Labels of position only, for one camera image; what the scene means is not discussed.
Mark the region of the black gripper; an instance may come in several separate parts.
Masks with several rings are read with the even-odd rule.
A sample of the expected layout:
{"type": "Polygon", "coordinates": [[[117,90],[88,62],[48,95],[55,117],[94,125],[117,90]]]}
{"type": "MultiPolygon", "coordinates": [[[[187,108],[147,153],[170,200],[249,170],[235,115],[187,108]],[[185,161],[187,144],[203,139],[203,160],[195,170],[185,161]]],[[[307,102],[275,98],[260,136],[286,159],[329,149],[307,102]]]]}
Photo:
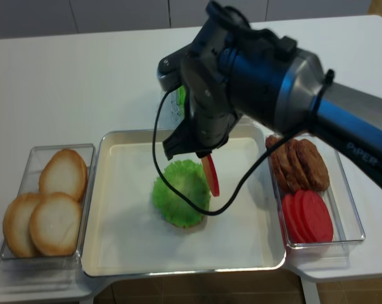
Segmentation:
{"type": "Polygon", "coordinates": [[[175,155],[219,149],[228,142],[239,120],[226,96],[226,77],[219,71],[226,35],[221,28],[203,27],[181,60],[181,78],[190,94],[189,110],[163,141],[167,160],[175,155]]]}

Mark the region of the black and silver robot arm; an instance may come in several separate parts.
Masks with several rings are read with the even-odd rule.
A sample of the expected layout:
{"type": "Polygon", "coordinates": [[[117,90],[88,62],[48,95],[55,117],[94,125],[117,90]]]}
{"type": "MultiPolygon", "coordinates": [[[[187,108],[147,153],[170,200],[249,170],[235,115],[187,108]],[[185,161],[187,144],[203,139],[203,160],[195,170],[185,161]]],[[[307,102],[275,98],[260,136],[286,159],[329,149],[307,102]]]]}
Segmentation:
{"type": "Polygon", "coordinates": [[[307,131],[349,158],[382,189],[382,99],[334,81],[296,40],[254,30],[215,1],[186,47],[158,67],[164,91],[184,87],[184,120],[163,142],[165,156],[202,157],[228,140],[246,115],[286,137],[307,131]]]}

